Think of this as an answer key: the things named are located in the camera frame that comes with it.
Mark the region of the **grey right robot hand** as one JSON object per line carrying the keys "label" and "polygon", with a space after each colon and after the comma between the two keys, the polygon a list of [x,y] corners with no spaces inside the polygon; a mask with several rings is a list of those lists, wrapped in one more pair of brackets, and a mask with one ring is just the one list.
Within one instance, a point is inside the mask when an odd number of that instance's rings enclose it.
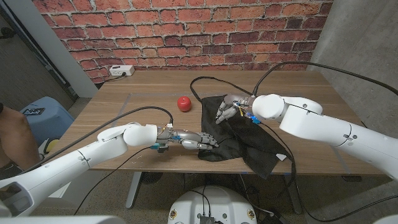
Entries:
{"label": "grey right robot hand", "polygon": [[252,104],[255,96],[226,95],[221,102],[215,117],[215,123],[232,118],[236,113],[246,116],[252,114]]}

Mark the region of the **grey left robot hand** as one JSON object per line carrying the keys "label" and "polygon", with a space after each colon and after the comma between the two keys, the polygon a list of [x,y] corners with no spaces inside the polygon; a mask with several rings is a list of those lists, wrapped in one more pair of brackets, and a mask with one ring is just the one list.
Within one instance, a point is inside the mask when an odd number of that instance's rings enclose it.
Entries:
{"label": "grey left robot hand", "polygon": [[179,143],[185,149],[212,150],[219,147],[217,140],[208,133],[195,133],[184,129],[174,129],[170,127],[158,128],[156,143],[168,144],[170,142]]}

